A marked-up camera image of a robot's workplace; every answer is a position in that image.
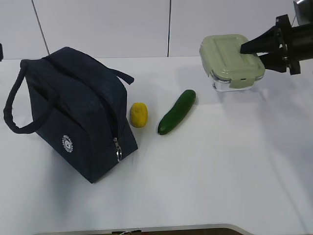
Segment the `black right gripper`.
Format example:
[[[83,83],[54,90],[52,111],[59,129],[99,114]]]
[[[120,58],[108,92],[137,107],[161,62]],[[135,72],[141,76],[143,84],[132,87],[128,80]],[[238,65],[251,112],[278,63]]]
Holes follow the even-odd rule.
[[[241,54],[267,53],[259,56],[266,70],[285,73],[287,67],[291,75],[301,73],[292,46],[292,26],[287,14],[276,17],[273,26],[259,37],[241,45]],[[282,54],[273,53],[282,45]]]

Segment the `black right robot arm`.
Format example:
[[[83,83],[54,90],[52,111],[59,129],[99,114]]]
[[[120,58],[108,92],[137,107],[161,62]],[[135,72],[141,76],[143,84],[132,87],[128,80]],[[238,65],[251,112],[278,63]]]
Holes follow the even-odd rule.
[[[273,27],[242,44],[240,53],[262,53],[265,69],[300,74],[300,62],[313,58],[313,24],[292,27],[288,15],[278,16]]]

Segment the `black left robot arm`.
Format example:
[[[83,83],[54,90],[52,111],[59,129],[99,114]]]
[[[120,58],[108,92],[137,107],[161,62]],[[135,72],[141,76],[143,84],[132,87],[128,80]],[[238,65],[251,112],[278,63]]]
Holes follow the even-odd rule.
[[[2,50],[2,44],[0,44],[0,61],[3,60],[3,50]]]

